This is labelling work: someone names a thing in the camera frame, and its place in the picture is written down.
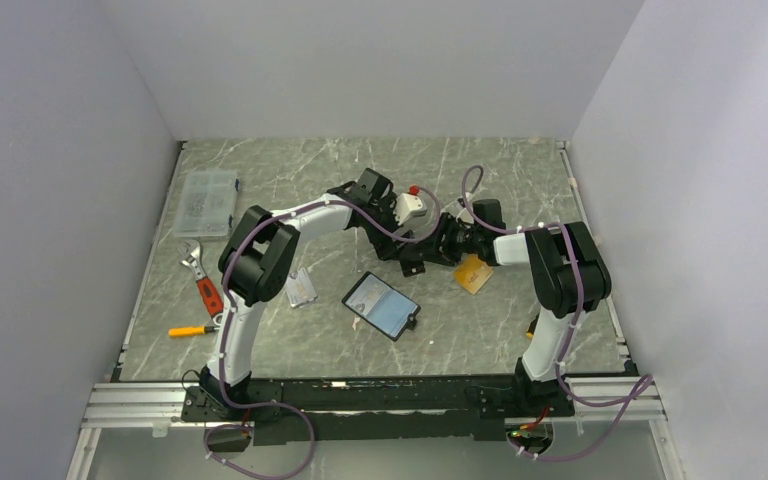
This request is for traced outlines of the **black card sleeve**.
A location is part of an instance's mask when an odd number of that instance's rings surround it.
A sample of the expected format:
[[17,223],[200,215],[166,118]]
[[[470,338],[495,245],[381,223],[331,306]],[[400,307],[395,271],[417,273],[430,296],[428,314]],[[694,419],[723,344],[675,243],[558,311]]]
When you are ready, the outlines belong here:
[[401,260],[400,267],[405,278],[414,277],[426,271],[422,260]]

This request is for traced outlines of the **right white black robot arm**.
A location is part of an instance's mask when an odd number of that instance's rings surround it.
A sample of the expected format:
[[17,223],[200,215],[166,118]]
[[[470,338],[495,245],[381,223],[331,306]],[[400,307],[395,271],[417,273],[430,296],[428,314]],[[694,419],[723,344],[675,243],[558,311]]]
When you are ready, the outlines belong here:
[[534,415],[548,404],[545,383],[564,375],[578,327],[609,296],[612,280],[584,222],[509,229],[480,217],[499,211],[499,202],[490,199],[476,202],[468,211],[473,216],[470,222],[444,213],[437,250],[451,259],[475,255],[491,267],[529,268],[540,311],[530,344],[518,360],[526,378],[510,392],[517,411]]

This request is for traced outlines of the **black leather card holder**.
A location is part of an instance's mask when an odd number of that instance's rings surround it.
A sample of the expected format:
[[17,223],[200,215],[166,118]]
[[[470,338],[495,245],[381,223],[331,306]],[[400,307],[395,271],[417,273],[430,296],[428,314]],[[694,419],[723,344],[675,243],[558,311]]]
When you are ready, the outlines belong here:
[[[375,275],[370,271],[365,272],[349,291],[367,274]],[[341,304],[375,330],[395,342],[405,331],[411,331],[416,328],[421,307],[408,296],[396,290],[387,282],[385,283],[390,287],[390,292],[376,305],[370,314],[358,315],[343,304],[343,299],[349,291],[342,297]]]

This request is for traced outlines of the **clear plastic screw box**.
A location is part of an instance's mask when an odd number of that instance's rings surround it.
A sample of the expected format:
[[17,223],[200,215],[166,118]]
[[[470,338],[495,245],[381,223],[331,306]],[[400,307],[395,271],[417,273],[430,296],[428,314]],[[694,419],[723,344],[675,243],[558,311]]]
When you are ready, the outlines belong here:
[[233,170],[188,173],[171,229],[177,238],[224,237],[230,233],[240,180]]

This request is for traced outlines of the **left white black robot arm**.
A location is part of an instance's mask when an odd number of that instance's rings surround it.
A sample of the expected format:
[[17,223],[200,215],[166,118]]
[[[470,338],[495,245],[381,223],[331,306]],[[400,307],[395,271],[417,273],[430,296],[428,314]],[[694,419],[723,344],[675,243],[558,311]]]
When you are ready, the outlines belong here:
[[224,420],[247,406],[252,353],[266,304],[284,288],[299,245],[352,228],[366,232],[378,257],[396,259],[421,236],[401,233],[392,182],[367,168],[356,181],[285,210],[247,209],[219,259],[223,320],[214,351],[199,374],[208,407]]

